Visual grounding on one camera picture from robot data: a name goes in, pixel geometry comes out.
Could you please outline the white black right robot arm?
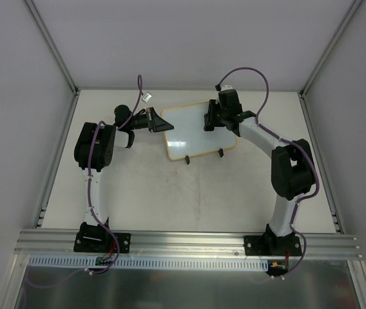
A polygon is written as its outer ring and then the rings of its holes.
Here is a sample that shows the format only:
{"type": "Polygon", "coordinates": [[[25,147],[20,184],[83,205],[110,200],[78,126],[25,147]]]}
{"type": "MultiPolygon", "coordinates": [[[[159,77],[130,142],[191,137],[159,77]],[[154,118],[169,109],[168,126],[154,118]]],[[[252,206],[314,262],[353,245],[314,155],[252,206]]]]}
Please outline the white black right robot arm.
{"type": "Polygon", "coordinates": [[[273,216],[261,236],[245,241],[246,255],[300,256],[294,219],[298,204],[318,185],[308,141],[287,140],[263,125],[257,114],[243,110],[235,89],[218,87],[217,91],[217,99],[209,101],[204,115],[204,131],[224,127],[257,146],[271,160],[271,185],[276,193],[273,216]]]}

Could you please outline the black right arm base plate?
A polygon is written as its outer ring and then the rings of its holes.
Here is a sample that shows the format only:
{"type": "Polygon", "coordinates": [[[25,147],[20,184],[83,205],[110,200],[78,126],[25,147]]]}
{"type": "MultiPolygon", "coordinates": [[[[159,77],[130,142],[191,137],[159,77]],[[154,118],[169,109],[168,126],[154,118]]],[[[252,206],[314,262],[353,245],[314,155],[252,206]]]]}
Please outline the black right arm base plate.
{"type": "Polygon", "coordinates": [[[300,257],[302,248],[300,238],[295,234],[284,237],[268,235],[244,236],[244,250],[246,256],[286,256],[300,257]]]}

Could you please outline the yellow framed whiteboard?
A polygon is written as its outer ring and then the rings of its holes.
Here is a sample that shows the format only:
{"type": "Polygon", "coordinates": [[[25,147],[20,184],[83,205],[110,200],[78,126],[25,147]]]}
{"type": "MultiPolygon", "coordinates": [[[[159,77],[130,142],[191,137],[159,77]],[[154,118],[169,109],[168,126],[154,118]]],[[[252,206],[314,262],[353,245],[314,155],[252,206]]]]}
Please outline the yellow framed whiteboard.
{"type": "Polygon", "coordinates": [[[166,149],[170,160],[183,160],[233,149],[237,137],[224,127],[204,131],[204,115],[208,103],[201,102],[165,109],[161,117],[174,129],[165,131],[166,149]]]}

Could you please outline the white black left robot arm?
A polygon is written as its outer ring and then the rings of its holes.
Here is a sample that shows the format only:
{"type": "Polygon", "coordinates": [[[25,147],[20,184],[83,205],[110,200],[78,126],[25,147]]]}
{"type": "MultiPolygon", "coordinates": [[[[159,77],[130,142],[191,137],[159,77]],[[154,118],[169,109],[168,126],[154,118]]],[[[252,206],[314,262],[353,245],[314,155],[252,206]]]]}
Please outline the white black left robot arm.
{"type": "Polygon", "coordinates": [[[116,147],[130,148],[135,130],[148,129],[151,133],[174,129],[161,118],[153,107],[132,113],[130,108],[119,105],[114,109],[114,123],[84,123],[74,148],[74,160],[82,171],[86,189],[86,206],[83,222],[76,234],[73,250],[84,253],[103,253],[106,259],[112,254],[127,254],[131,235],[109,233],[110,216],[103,201],[103,172],[113,160],[116,147]]]}

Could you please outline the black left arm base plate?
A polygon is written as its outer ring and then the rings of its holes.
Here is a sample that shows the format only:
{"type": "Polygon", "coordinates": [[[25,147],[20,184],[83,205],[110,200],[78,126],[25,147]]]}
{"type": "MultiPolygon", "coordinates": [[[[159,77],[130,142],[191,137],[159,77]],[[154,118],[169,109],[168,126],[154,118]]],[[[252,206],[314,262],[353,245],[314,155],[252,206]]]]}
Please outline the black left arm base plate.
{"type": "Polygon", "coordinates": [[[97,232],[78,232],[73,246],[74,252],[83,253],[108,253],[113,248],[113,253],[128,254],[130,251],[131,234],[118,233],[114,234],[117,238],[119,246],[110,233],[103,231],[97,232]]]}

